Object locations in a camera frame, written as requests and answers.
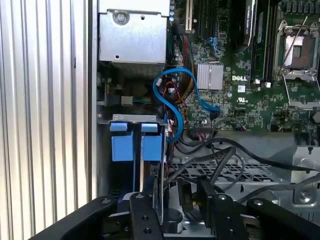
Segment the ribbed metal surface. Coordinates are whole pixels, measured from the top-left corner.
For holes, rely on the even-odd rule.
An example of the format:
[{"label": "ribbed metal surface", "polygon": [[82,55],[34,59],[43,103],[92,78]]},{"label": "ribbed metal surface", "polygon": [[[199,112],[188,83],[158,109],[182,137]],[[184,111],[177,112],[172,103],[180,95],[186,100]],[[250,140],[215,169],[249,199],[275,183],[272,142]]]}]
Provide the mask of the ribbed metal surface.
[{"label": "ribbed metal surface", "polygon": [[89,200],[88,0],[0,0],[0,239]]},{"label": "ribbed metal surface", "polygon": [[198,63],[197,84],[200,90],[222,90],[224,66]]},{"label": "ribbed metal surface", "polygon": [[126,76],[154,79],[164,69],[164,64],[142,64],[129,62],[113,62],[116,68]]}]

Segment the bolt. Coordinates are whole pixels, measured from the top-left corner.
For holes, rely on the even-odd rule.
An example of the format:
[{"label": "bolt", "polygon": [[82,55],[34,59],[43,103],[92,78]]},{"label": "bolt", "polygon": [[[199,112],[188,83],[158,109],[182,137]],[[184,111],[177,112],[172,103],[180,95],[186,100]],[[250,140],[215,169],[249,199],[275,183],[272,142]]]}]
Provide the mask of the bolt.
[{"label": "bolt", "polygon": [[262,202],[262,201],[260,201],[260,200],[254,200],[253,201],[254,202],[254,204],[256,204],[256,205],[258,205],[258,206],[262,206],[264,203]]},{"label": "bolt", "polygon": [[111,200],[108,199],[108,198],[105,198],[105,199],[102,201],[103,204],[108,204],[108,203],[110,203],[110,202],[111,202]]},{"label": "bolt", "polygon": [[221,200],[226,200],[226,199],[227,199],[226,196],[225,196],[225,195],[222,195],[222,194],[219,195],[218,198],[221,199]]},{"label": "bolt", "polygon": [[310,202],[311,200],[310,195],[304,191],[300,193],[300,198],[304,203]]},{"label": "bolt", "polygon": [[123,23],[126,20],[126,16],[123,13],[119,13],[116,16],[116,19],[118,20],[119,23]]}]

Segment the cpu socket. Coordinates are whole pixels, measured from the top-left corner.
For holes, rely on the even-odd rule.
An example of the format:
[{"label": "cpu socket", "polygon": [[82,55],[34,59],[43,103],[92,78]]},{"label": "cpu socket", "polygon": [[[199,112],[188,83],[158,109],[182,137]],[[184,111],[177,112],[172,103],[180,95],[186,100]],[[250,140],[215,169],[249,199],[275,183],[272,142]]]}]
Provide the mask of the cpu socket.
[{"label": "cpu socket", "polygon": [[320,102],[302,103],[291,100],[287,81],[306,81],[313,83],[320,92],[317,80],[319,64],[318,23],[289,26],[283,20],[277,31],[274,71],[279,81],[283,80],[289,106],[310,110],[320,107]]}]

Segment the dell logo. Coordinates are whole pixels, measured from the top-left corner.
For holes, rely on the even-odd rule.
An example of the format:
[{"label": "dell logo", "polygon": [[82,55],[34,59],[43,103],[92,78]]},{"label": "dell logo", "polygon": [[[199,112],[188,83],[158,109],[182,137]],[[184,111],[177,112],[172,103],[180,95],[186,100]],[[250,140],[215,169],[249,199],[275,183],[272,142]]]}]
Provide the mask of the dell logo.
[{"label": "dell logo", "polygon": [[232,76],[232,81],[247,82],[246,76]]}]

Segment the blue plastic tab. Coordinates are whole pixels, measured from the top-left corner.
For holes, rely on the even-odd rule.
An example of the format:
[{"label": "blue plastic tab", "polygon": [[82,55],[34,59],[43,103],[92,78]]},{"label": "blue plastic tab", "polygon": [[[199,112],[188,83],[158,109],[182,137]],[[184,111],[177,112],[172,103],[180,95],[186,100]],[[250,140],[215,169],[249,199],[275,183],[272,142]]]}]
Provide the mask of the blue plastic tab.
[{"label": "blue plastic tab", "polygon": [[112,122],[110,124],[110,132],[126,132],[128,129],[127,122]]},{"label": "blue plastic tab", "polygon": [[163,154],[163,137],[159,136],[142,136],[141,154],[144,161],[161,161]]},{"label": "blue plastic tab", "polygon": [[112,161],[124,162],[134,160],[134,133],[126,136],[112,136]]},{"label": "blue plastic tab", "polygon": [[157,123],[142,123],[141,132],[143,133],[157,133],[158,124]]}]

